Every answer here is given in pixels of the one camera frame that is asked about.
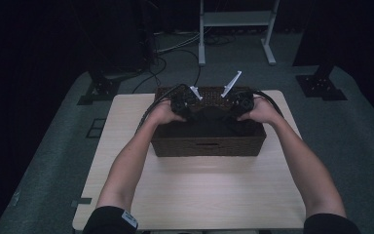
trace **woven basket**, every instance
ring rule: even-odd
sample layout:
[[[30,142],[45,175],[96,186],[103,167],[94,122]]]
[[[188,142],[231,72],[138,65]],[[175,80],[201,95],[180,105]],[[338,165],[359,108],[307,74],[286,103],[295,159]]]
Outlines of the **woven basket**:
[[[169,88],[158,88],[156,99],[161,97]],[[213,106],[222,110],[229,110],[232,104],[222,98],[224,88],[202,87],[199,88],[202,101],[190,106],[193,112],[202,108]],[[167,136],[165,131],[168,126],[159,126],[151,140],[156,155],[159,157],[183,157],[183,156],[257,156],[266,138],[266,132],[260,123],[251,124],[252,133],[248,136]]]

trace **white metal frame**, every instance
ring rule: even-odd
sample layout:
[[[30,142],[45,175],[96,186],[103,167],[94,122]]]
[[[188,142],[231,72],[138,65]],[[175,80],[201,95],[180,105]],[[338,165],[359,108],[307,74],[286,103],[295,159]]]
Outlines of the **white metal frame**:
[[[207,26],[245,26],[267,25],[266,38],[261,39],[263,49],[270,65],[275,65],[276,60],[270,49],[273,26],[275,25],[280,0],[275,0],[272,11],[259,12],[214,12],[205,13],[204,0],[200,2],[200,43],[199,65],[206,64],[205,27]]]

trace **black square outline on floor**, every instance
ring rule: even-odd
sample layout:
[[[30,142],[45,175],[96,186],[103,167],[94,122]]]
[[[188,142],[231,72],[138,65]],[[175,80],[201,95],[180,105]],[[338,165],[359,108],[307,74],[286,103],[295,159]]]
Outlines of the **black square outline on floor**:
[[[90,129],[87,132],[86,138],[100,138],[102,130],[104,129],[106,119],[93,119]]]

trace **gray carpet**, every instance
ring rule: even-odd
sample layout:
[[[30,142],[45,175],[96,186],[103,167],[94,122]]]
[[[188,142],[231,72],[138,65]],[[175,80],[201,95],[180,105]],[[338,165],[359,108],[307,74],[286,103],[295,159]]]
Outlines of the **gray carpet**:
[[[185,40],[161,35],[160,47]],[[283,92],[302,138],[332,173],[344,199],[348,216],[362,233],[374,233],[374,109],[360,93],[355,80],[339,68],[331,80],[348,100],[306,98],[295,75],[312,74],[316,67],[292,67],[301,34],[274,34],[272,50],[278,61],[268,65],[260,35],[238,36],[225,46],[206,47],[206,66],[198,86],[224,86],[243,72],[238,85]],[[197,53],[197,45],[184,49]],[[158,75],[163,86],[192,85],[198,74],[196,59],[184,52],[162,56],[166,69]],[[163,67],[162,61],[152,66]],[[122,82],[119,94],[129,94],[150,76],[148,72]],[[91,79],[77,78],[38,148],[16,196],[0,220],[0,233],[71,233],[77,201],[84,187],[98,144],[86,138],[95,118],[106,118],[111,101],[77,105]],[[145,82],[136,93],[153,93],[156,81]],[[274,230],[274,233],[301,233]]]

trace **person's left arm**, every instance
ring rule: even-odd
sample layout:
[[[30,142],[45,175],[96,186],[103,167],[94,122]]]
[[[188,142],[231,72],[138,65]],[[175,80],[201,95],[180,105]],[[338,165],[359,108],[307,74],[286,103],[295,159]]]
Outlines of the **person's left arm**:
[[[96,207],[113,206],[131,210],[135,188],[141,178],[151,138],[161,124],[183,121],[175,115],[169,100],[159,103],[149,114],[144,124],[121,150],[111,166],[108,178],[99,195]]]

